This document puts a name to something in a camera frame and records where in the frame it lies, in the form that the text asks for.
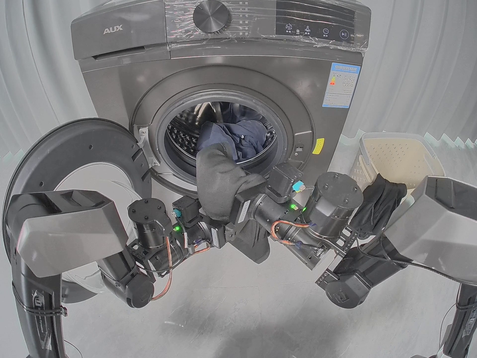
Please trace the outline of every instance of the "white curtain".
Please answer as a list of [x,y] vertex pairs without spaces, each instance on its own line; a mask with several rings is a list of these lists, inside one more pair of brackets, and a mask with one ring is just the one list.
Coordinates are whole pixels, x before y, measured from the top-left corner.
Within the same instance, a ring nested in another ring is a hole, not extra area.
[[[106,0],[0,0],[0,194],[22,153],[60,123],[95,116],[70,22]],[[369,49],[343,134],[477,138],[477,0],[359,0]]]

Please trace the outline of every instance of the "sticker label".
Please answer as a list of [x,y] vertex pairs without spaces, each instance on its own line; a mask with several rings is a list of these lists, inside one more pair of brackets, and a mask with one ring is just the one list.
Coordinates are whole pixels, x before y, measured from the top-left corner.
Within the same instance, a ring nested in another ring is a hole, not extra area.
[[216,248],[219,247],[218,245],[218,236],[217,236],[217,229],[212,228],[212,245]]
[[325,138],[320,138],[316,140],[316,145],[314,150],[312,151],[312,154],[318,155],[321,150],[323,149],[323,145],[325,144]]
[[245,215],[247,214],[248,206],[250,206],[250,200],[247,200],[245,203],[243,203],[242,212],[240,213],[240,217],[238,219],[239,223],[242,223],[242,221],[245,220]]
[[349,108],[360,70],[358,65],[332,63],[323,107]]

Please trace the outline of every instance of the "black cloth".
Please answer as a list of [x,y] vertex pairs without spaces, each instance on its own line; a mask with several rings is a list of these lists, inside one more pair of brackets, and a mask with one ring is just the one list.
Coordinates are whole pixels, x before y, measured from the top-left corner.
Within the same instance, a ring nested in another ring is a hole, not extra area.
[[[237,166],[231,148],[229,143],[214,144],[197,154],[200,204],[206,215],[224,223],[230,221],[236,193],[265,182],[263,176],[247,174]],[[258,264],[270,254],[267,230],[255,220],[249,220],[231,244]]]
[[362,205],[350,221],[359,231],[358,238],[379,234],[406,194],[405,184],[390,182],[378,174],[373,184],[365,188]]

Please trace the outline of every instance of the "laundry basket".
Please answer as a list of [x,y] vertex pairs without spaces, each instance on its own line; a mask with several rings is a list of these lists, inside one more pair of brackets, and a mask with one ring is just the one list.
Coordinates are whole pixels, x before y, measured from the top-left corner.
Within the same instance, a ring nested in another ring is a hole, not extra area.
[[445,176],[437,155],[426,140],[416,134],[365,133],[350,176],[365,189],[381,174],[413,190],[427,175]]

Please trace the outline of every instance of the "play pause button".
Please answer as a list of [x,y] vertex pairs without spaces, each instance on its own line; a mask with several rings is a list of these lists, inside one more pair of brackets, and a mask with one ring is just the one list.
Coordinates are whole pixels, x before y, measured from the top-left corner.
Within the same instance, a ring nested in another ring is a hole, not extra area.
[[340,31],[340,37],[343,40],[346,40],[350,36],[349,32],[346,29],[341,29]]

